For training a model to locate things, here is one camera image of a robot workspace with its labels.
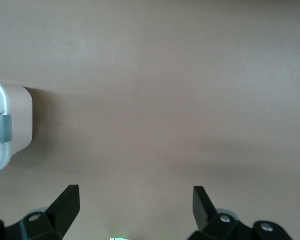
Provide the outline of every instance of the metal screw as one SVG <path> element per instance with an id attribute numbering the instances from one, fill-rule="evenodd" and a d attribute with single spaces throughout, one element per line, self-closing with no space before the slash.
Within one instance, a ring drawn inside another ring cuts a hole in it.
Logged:
<path id="1" fill-rule="evenodd" d="M 33 215 L 29 218 L 29 222 L 34 222 L 36 220 L 38 220 L 40 218 L 40 214 L 37 214 L 37 215 Z"/>
<path id="2" fill-rule="evenodd" d="M 274 228 L 269 223 L 262 223 L 261 228 L 267 232 L 273 232 Z"/>
<path id="3" fill-rule="evenodd" d="M 227 223 L 227 224 L 231 222 L 230 217 L 228 217 L 227 215 L 221 215 L 220 219 L 222 222 Z"/>

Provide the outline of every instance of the plastic container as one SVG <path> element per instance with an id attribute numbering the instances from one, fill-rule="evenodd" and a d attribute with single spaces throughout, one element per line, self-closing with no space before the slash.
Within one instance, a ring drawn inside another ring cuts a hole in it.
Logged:
<path id="1" fill-rule="evenodd" d="M 0 170 L 33 136 L 33 101 L 23 87 L 0 83 Z"/>

